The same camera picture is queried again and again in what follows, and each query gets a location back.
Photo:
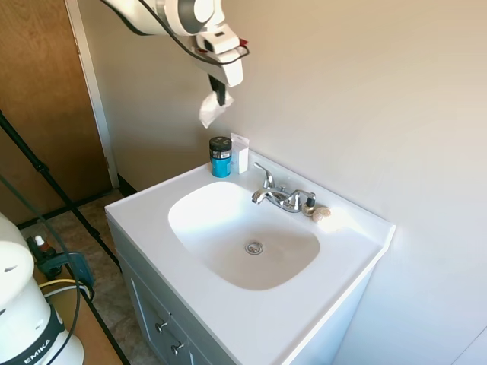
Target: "door frame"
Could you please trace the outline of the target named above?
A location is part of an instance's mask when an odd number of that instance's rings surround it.
[[[88,40],[86,38],[86,33],[84,32],[78,0],[64,0],[64,3],[66,5],[66,9],[68,10],[69,22],[71,23],[73,36],[75,38],[76,46],[78,47],[78,56],[81,61],[81,68],[83,70],[84,80],[88,89],[94,119],[97,123],[101,147],[103,148],[103,154],[107,162],[108,174],[110,175],[112,187],[116,189],[119,187],[119,179],[116,170],[115,157],[113,156],[110,133],[108,132],[107,118],[101,102],[100,89],[98,88],[97,77],[94,72],[93,62],[91,61],[90,48],[88,47]]]

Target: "baseboard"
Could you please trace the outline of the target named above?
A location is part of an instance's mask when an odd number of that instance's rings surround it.
[[[84,198],[82,200],[78,200],[76,202],[73,202],[73,205],[76,208],[79,208],[82,205],[85,205],[85,204],[94,202],[95,200],[97,200],[99,198],[102,198],[104,196],[107,196],[107,195],[111,194],[112,191],[113,191],[113,189],[110,189],[110,190],[101,192],[100,194],[96,194],[96,195],[89,196],[89,197]],[[69,209],[68,207],[65,206],[65,207],[56,209],[55,211],[50,211],[49,213],[45,213],[45,214],[43,214],[43,217],[44,217],[44,219],[51,219],[51,218],[57,217],[58,215],[63,214],[63,213],[65,213],[67,211],[70,211],[70,210],[71,209]],[[23,230],[24,228],[33,226],[34,224],[37,224],[39,222],[40,222],[40,220],[38,218],[33,218],[33,219],[28,220],[27,222],[23,222],[23,223],[17,224],[17,228],[19,230]]]
[[[135,190],[135,188],[130,185],[127,180],[123,179],[120,175],[118,175],[119,177],[119,192],[120,194],[122,194],[123,196],[127,197],[127,196],[130,196],[132,194],[135,194],[137,193],[137,190]]]

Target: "drain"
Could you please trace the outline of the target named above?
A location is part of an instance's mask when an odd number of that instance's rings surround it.
[[[264,250],[264,246],[260,242],[251,242],[245,246],[245,251],[251,255],[259,255]]]

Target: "wooden door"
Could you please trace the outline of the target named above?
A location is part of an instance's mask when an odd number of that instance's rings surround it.
[[[0,0],[0,110],[72,200],[110,189],[64,0]],[[41,212],[64,205],[2,129],[0,173]],[[1,183],[0,211],[33,218]]]

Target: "faucet spout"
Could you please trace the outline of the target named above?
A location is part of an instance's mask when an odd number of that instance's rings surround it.
[[[268,196],[272,196],[272,189],[261,188],[252,194],[252,202],[260,204]]]

